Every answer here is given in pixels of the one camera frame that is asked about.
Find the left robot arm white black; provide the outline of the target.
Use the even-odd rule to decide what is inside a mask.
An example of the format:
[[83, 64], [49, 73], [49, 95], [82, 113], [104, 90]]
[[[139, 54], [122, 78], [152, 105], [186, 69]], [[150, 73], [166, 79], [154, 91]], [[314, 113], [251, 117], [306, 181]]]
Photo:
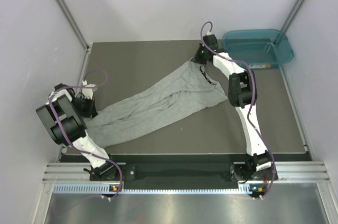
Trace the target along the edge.
[[45, 105], [36, 113], [52, 140], [58, 145], [77, 149], [90, 163], [91, 181], [117, 181], [121, 170], [112, 162], [108, 153], [89, 136], [85, 118], [98, 115], [93, 96], [94, 85], [87, 85], [78, 93], [65, 84], [58, 84], [50, 93]]

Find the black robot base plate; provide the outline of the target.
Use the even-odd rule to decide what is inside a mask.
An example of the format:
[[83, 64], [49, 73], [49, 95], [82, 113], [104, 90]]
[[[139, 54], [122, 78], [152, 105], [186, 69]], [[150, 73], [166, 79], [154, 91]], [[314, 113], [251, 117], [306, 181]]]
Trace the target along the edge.
[[270, 181], [271, 172], [246, 179], [246, 154], [115, 155], [125, 189], [234, 189], [248, 181]]

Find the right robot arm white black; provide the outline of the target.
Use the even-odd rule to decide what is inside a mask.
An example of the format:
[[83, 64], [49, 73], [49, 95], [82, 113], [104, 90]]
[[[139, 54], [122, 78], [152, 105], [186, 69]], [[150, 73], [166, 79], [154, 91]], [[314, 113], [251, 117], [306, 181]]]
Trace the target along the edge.
[[257, 117], [257, 88], [253, 71], [243, 61], [232, 59], [228, 53], [217, 53], [206, 44], [199, 44], [193, 62], [211, 62], [228, 79], [228, 99], [240, 117], [246, 140], [246, 179], [257, 180], [271, 172], [271, 181], [276, 178], [274, 156], [267, 146], [259, 128]]

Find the grey adidas t-shirt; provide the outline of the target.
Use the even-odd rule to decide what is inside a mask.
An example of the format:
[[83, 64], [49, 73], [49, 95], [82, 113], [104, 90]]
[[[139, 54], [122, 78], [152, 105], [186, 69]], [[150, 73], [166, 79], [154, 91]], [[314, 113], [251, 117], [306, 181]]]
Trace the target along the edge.
[[87, 134], [100, 147], [132, 141], [228, 98], [201, 64], [187, 61], [145, 91], [85, 120]]

